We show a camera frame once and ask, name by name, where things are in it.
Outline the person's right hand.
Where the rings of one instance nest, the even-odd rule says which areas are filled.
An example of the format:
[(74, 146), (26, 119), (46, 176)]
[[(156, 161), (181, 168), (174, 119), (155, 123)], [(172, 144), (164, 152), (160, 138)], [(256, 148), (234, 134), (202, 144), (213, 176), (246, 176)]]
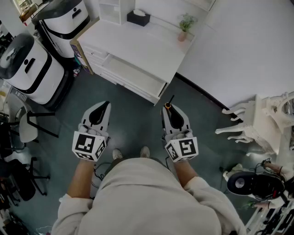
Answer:
[(170, 140), (177, 140), (183, 138), (193, 138), (192, 129), (187, 129), (179, 133), (168, 134), (165, 136), (164, 139), (166, 140), (166, 142), (169, 142)]

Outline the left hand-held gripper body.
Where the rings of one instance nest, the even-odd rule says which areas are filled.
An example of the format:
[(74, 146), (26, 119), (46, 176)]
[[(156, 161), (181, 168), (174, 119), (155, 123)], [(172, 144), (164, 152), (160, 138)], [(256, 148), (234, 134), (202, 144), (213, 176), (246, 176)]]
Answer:
[(101, 131), (100, 129), (95, 130), (101, 133), (101, 136), (81, 133), (79, 131), (74, 132), (72, 152), (76, 157), (92, 162), (97, 162), (101, 157), (110, 137), (107, 132)]

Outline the person's left hand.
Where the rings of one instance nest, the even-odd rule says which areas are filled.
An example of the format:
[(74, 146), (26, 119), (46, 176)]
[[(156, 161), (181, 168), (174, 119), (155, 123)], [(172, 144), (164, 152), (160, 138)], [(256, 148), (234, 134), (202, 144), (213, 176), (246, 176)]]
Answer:
[(81, 133), (101, 136), (101, 133), (97, 132), (95, 129), (91, 129), (90, 127), (88, 127), (88, 126), (86, 126), (84, 124), (79, 126), (78, 131), (81, 132)]

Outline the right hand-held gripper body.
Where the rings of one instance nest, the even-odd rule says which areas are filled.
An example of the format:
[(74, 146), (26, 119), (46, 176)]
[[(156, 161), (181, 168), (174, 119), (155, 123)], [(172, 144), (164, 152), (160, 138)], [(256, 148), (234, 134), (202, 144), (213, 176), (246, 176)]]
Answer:
[(188, 161), (198, 155), (197, 137), (170, 140), (164, 148), (173, 162)]

